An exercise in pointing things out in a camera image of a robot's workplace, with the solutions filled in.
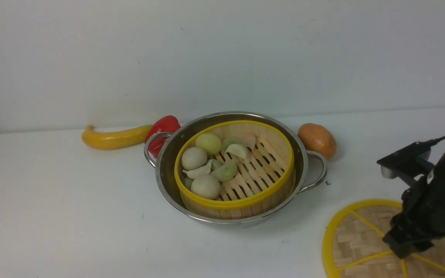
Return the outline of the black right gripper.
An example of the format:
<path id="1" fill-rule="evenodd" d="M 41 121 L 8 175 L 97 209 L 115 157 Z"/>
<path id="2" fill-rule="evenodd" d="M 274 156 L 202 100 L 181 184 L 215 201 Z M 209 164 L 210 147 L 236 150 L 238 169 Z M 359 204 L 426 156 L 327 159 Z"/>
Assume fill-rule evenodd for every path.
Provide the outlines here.
<path id="1" fill-rule="evenodd" d="M 383 236 L 394 255 L 404 259 L 434 246 L 445 238 L 445 214 L 406 214 L 401 212 L 390 221 L 391 229 Z"/>

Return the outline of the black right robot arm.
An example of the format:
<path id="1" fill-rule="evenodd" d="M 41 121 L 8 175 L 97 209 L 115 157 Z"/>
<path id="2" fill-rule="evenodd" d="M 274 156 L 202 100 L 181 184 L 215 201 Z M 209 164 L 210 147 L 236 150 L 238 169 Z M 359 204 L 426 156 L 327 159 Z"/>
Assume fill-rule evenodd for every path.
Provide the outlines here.
<path id="1" fill-rule="evenodd" d="M 417 141 L 377 161 L 384 178 L 409 187 L 401 213 L 390 220 L 383 242 L 399 259 L 421 253 L 445 238 L 445 136 Z"/>

